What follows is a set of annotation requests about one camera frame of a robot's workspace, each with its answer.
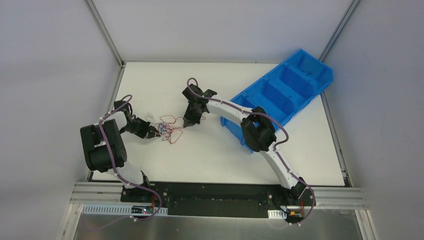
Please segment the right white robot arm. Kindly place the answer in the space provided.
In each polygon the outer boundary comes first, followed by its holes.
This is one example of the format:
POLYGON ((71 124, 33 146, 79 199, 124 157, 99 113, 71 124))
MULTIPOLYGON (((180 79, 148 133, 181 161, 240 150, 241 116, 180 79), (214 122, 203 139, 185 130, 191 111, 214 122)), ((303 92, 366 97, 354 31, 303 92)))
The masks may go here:
POLYGON ((197 85, 189 84, 182 91, 188 101, 183 116, 184 127, 199 124, 204 113, 223 117, 241 128, 244 142, 253 152, 261 154, 285 189, 284 200, 296 205, 304 198, 307 185, 303 178, 284 159, 279 145, 283 143, 276 135, 276 121, 261 107, 247 108, 217 95, 211 89, 202 91, 197 85))

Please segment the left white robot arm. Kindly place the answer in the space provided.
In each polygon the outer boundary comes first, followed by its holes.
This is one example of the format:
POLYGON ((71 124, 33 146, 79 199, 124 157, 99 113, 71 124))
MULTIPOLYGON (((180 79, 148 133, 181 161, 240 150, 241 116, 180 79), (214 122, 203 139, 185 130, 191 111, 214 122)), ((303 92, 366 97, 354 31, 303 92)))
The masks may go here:
POLYGON ((134 189, 133 195, 140 202, 152 198, 153 189, 148 177, 128 161, 122 134, 152 139, 158 137, 160 132, 151 122, 135 116, 128 100, 115 101, 112 111, 97 123, 81 127, 79 132, 85 163, 90 171, 115 177, 126 189, 134 189))

